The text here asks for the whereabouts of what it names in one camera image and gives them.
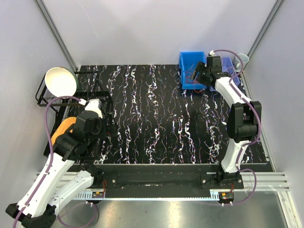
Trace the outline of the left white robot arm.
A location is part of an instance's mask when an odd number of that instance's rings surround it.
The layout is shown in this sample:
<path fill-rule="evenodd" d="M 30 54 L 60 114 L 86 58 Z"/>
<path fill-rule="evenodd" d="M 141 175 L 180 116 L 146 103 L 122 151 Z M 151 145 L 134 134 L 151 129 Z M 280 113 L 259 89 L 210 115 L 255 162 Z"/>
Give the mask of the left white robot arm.
<path fill-rule="evenodd" d="M 94 111 L 83 111 L 72 129 L 50 144 L 50 154 L 43 170 L 26 195 L 9 204 L 6 213 L 13 219 L 13 227 L 20 223 L 25 228 L 49 228 L 60 211 L 80 192 L 103 184 L 102 170 L 93 164 L 81 171 L 59 191 L 56 186 L 68 169 L 84 154 L 88 147 L 101 138 L 103 121 Z"/>

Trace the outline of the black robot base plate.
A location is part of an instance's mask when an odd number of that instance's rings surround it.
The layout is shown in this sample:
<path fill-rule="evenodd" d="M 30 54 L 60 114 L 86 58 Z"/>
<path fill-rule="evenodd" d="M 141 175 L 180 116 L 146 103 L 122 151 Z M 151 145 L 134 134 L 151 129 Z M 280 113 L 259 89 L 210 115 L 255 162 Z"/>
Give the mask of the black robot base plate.
<path fill-rule="evenodd" d="M 242 190 L 242 176 L 217 164 L 99 164 L 108 200 L 208 200 L 215 191 Z"/>

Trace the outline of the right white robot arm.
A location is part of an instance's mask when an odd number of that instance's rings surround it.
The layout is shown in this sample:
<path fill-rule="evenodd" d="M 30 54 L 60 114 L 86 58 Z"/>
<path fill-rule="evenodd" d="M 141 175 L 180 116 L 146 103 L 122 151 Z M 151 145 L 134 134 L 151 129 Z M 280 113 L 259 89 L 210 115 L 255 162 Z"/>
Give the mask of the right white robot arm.
<path fill-rule="evenodd" d="M 229 143 L 215 176 L 216 184 L 227 188 L 239 179 L 241 158 L 247 147 L 260 137 L 262 105 L 245 96 L 233 82 L 231 74 L 222 71 L 219 56 L 208 56 L 206 63 L 199 61 L 191 79 L 212 86 L 230 106 L 226 126 Z"/>

